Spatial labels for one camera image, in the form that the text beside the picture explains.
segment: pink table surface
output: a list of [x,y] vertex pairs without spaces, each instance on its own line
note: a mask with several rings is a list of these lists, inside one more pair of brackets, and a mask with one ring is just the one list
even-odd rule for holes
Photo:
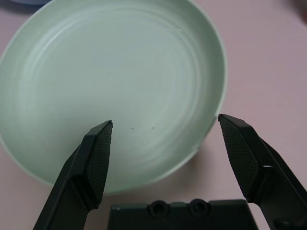
[[[307,26],[290,0],[197,0],[219,28],[229,82],[222,112],[244,119],[272,145],[307,188]],[[36,10],[0,0],[0,54]],[[31,230],[50,187],[25,174],[0,147],[0,228]],[[86,230],[106,229],[113,203],[243,198],[215,123],[200,153],[180,170],[146,188],[104,197]],[[260,230],[268,226],[250,205]]]

